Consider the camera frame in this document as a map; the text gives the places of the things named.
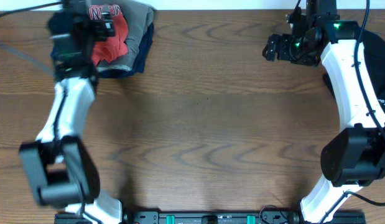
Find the orange soccer t-shirt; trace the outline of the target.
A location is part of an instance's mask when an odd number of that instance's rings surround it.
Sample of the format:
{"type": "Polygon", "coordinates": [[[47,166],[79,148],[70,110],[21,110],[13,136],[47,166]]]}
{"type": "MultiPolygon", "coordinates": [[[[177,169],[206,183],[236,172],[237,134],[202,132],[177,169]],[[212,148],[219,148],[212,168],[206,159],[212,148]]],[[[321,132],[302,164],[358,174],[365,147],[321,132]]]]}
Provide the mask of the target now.
{"type": "Polygon", "coordinates": [[[115,36],[108,37],[106,41],[96,42],[91,59],[97,66],[100,62],[112,62],[118,57],[128,53],[125,43],[129,33],[128,24],[123,16],[122,9],[117,4],[108,6],[109,13],[113,20],[115,36]]]}

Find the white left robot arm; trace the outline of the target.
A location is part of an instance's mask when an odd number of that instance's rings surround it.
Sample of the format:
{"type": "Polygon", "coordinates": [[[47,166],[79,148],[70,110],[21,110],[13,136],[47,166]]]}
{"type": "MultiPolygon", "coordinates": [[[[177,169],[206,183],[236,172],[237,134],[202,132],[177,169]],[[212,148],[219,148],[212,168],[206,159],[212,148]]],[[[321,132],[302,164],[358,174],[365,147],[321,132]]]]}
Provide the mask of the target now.
{"type": "Polygon", "coordinates": [[[122,223],[121,202],[101,190],[83,141],[86,117],[96,97],[95,42],[114,36],[110,13],[97,20],[85,13],[56,12],[48,22],[55,98],[35,141],[19,148],[32,195],[40,206],[61,209],[56,223],[122,223]]]}

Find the black garment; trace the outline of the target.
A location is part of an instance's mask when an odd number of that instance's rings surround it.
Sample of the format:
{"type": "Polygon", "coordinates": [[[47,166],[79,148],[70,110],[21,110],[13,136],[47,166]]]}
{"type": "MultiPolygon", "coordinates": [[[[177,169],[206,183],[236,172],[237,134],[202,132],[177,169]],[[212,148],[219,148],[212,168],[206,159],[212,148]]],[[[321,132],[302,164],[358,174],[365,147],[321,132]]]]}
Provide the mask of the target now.
{"type": "Polygon", "coordinates": [[[365,30],[361,36],[364,59],[371,83],[385,113],[385,41],[377,34],[365,30]]]}

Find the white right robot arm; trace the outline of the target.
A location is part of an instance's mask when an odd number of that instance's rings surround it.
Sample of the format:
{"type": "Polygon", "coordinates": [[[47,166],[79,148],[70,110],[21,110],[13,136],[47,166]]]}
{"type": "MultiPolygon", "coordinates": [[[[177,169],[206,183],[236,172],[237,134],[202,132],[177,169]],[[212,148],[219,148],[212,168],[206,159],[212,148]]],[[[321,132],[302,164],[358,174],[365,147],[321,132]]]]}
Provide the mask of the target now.
{"type": "Polygon", "coordinates": [[[385,177],[385,112],[369,76],[363,36],[355,21],[330,20],[273,34],[263,50],[268,61],[322,64],[340,120],[339,133],[320,155],[322,175],[299,209],[287,215],[289,223],[364,223],[363,214],[340,207],[385,177]]]}

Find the folded grey trousers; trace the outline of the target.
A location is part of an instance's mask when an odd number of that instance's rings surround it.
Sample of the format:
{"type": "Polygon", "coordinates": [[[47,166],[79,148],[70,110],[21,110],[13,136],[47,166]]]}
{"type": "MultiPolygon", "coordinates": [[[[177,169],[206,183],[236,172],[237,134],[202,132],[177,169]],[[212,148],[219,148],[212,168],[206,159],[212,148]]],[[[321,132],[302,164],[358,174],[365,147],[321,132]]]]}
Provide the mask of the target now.
{"type": "Polygon", "coordinates": [[[138,53],[141,52],[139,45],[142,42],[142,37],[154,20],[154,8],[143,2],[133,0],[93,1],[92,3],[119,6],[129,29],[125,40],[129,50],[128,53],[118,57],[113,62],[100,62],[97,65],[98,71],[120,70],[130,72],[133,69],[138,53]]]}

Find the folded navy garment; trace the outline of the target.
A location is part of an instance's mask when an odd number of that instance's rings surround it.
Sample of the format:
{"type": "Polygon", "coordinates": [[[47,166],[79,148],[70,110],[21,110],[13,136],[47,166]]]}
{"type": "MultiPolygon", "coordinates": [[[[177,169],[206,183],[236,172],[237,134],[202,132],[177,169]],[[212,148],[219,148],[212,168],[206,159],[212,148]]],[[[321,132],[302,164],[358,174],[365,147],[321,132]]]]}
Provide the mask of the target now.
{"type": "Polygon", "coordinates": [[[144,71],[145,62],[147,58],[147,54],[152,45],[152,36],[154,31],[154,24],[152,23],[142,37],[142,42],[139,45],[139,49],[141,50],[138,53],[136,61],[134,62],[133,69],[130,72],[122,72],[120,70],[108,70],[104,72],[99,72],[101,78],[126,78],[134,75],[135,73],[142,73],[144,71]]]}

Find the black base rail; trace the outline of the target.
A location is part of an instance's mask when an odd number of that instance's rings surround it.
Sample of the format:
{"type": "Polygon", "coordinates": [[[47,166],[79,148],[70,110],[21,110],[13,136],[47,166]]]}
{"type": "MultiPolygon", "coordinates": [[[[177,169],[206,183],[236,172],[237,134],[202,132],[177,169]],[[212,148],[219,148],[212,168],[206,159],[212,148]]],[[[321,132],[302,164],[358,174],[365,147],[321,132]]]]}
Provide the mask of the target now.
{"type": "MultiPolygon", "coordinates": [[[[55,224],[79,223],[110,223],[95,222],[87,218],[78,218],[70,213],[58,213],[54,218],[55,224]]],[[[297,212],[265,210],[260,213],[163,213],[163,212],[135,212],[126,215],[123,222],[133,224],[291,224],[310,223],[303,221],[297,212]]],[[[332,224],[365,224],[363,212],[336,212],[332,224]]]]}

